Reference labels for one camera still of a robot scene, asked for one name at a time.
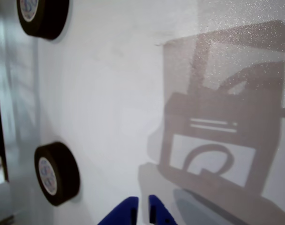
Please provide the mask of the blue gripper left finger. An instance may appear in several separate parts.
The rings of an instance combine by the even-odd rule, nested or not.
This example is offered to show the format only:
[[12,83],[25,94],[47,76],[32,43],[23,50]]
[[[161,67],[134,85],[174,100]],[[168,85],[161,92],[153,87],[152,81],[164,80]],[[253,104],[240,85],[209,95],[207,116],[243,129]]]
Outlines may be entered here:
[[138,205],[138,197],[128,197],[108,213],[98,225],[136,225]]

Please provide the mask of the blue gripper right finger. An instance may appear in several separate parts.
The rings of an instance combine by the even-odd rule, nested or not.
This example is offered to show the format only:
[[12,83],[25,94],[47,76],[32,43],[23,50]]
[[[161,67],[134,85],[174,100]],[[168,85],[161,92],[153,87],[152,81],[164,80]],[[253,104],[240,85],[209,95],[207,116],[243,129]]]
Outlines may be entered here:
[[153,225],[177,225],[173,216],[156,195],[149,195],[149,221]]

